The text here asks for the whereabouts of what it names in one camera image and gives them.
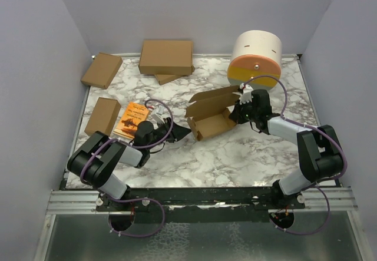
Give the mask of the brown cardboard box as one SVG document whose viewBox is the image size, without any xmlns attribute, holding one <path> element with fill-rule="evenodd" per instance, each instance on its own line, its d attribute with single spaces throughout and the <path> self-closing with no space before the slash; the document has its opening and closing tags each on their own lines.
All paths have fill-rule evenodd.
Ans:
<svg viewBox="0 0 377 261">
<path fill-rule="evenodd" d="M 229 119 L 229 107 L 239 100 L 237 85 L 199 92 L 191 97 L 185 118 L 194 138 L 203 141 L 232 130 L 236 122 Z"/>
</svg>

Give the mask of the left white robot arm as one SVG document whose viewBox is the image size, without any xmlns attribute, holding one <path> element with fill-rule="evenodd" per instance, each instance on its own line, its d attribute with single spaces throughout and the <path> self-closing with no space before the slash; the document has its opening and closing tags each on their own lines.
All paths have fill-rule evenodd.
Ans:
<svg viewBox="0 0 377 261">
<path fill-rule="evenodd" d="M 132 145 L 109 138 L 96 131 L 68 159 L 67 169 L 87 184 L 110 196 L 110 204 L 119 211 L 130 204 L 130 196 L 126 193 L 128 186 L 115 174 L 118 163 L 140 168 L 149 160 L 153 147 L 175 143 L 191 133 L 189 128 L 180 126 L 170 118 L 154 127 L 150 121 L 138 124 Z"/>
</svg>

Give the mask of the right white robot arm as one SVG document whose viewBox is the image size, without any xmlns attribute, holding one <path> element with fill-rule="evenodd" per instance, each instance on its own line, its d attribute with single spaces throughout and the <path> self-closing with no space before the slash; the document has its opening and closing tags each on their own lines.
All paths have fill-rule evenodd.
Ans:
<svg viewBox="0 0 377 261">
<path fill-rule="evenodd" d="M 285 208 L 301 191 L 344 170 L 344 154 L 333 127 L 312 127 L 274 113 L 266 90 L 241 85 L 239 93 L 229 119 L 236 124 L 249 123 L 252 130 L 280 137 L 298 149 L 299 168 L 271 187 L 270 202 L 274 207 Z"/>
</svg>

